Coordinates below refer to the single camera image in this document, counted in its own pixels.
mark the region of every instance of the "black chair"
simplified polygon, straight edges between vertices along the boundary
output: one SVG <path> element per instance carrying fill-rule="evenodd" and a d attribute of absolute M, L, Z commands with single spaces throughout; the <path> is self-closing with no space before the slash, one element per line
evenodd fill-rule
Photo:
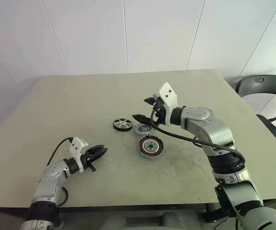
<path fill-rule="evenodd" d="M 242 78 L 237 83 L 236 93 L 240 97 L 253 93 L 276 94 L 276 75 L 254 75 Z M 276 127 L 271 123 L 276 120 L 276 117 L 267 119 L 262 115 L 257 116 L 276 137 Z"/>

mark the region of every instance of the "robotic arm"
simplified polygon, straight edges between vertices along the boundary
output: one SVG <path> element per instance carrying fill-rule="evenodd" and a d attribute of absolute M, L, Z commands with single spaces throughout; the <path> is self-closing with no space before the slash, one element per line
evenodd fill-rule
<path fill-rule="evenodd" d="M 91 164 L 106 153 L 104 145 L 97 145 L 82 152 L 88 143 L 81 138 L 70 138 L 71 158 L 64 159 L 46 167 L 34 194 L 32 204 L 25 222 L 20 230 L 52 230 L 58 216 L 58 202 L 66 180 L 76 172 L 83 172 L 88 167 L 94 172 Z"/>
<path fill-rule="evenodd" d="M 215 191 L 227 216 L 236 217 L 245 230 L 276 230 L 276 210 L 263 206 L 245 168 L 244 157 L 236 150 L 232 132 L 225 123 L 207 108 L 179 107 L 177 95 L 167 82 L 145 102 L 153 105 L 151 118 L 133 115 L 136 120 L 149 121 L 155 129 L 169 136 L 201 144 L 219 183 Z M 198 140 L 169 133 L 160 129 L 159 124 L 181 126 Z"/>

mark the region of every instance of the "gray tabletop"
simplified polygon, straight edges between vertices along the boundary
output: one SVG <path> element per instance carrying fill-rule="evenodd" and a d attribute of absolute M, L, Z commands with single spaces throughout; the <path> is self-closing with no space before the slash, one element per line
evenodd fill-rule
<path fill-rule="evenodd" d="M 65 184 L 65 207 L 217 202 L 216 182 L 202 149 L 161 133 L 163 156 L 138 154 L 140 136 L 112 128 L 116 118 L 149 116 L 152 96 L 166 81 L 178 104 L 208 107 L 232 130 L 263 199 L 276 198 L 276 139 L 214 70 L 41 78 L 0 125 L 0 207 L 28 207 L 41 171 L 56 145 L 81 137 L 107 153 Z M 179 126 L 164 127 L 192 137 Z M 69 157 L 65 143 L 53 161 Z"/>

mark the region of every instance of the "chair backrest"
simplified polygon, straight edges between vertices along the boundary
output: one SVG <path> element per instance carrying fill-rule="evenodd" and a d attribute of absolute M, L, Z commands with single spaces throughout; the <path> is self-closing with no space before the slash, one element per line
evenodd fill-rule
<path fill-rule="evenodd" d="M 240 97 L 253 93 L 276 94 L 276 75 L 254 75 L 241 79 L 236 86 Z"/>

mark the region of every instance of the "wall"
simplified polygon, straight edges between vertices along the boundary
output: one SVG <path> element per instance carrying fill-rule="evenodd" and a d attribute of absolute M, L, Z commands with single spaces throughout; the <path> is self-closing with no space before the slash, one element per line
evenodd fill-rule
<path fill-rule="evenodd" d="M 276 74 L 276 0 L 0 0 L 0 121 L 39 76 L 205 68 Z"/>

